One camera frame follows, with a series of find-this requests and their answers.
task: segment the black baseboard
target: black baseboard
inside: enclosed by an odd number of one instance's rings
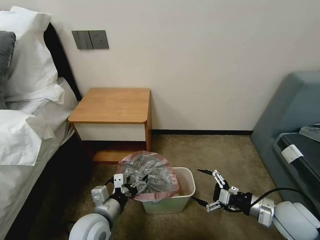
[[[253,131],[246,130],[165,130],[153,129],[154,134],[181,134],[181,135],[251,135]]]

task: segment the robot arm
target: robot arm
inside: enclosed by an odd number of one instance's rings
[[[108,240],[111,229],[128,199],[147,188],[148,175],[134,184],[127,184],[127,178],[123,174],[115,174],[108,182],[111,181],[114,184],[111,196],[105,185],[91,190],[96,205],[93,213],[81,217],[74,224],[69,240]]]
[[[217,182],[212,203],[192,197],[201,206],[206,207],[208,213],[219,208],[228,212],[243,212],[247,216],[257,218],[265,227],[270,227],[273,222],[278,231],[290,240],[313,240],[318,236],[319,220],[301,203],[286,201],[275,205],[269,198],[258,198],[252,193],[242,193],[236,187],[229,187],[228,182],[217,170],[199,171],[212,175]]]

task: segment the black headboard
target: black headboard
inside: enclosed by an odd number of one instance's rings
[[[56,30],[49,23],[47,30],[43,34],[44,42],[53,58],[54,65],[58,71],[58,77],[63,77],[70,85],[78,101],[82,99],[77,84],[74,80],[67,56],[63,50]]]

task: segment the white pillow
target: white pillow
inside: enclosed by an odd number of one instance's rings
[[[17,38],[6,86],[7,102],[44,98],[58,101],[63,93],[63,88],[57,85],[57,69],[43,39],[50,19],[48,13],[15,6],[10,11],[0,11],[0,30],[12,31]]]

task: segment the wall switch panel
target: wall switch panel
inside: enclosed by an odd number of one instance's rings
[[[94,49],[109,49],[105,30],[89,31],[89,35]]]
[[[82,49],[109,49],[105,30],[71,31],[77,48]]]
[[[88,31],[72,31],[78,49],[93,49]]]

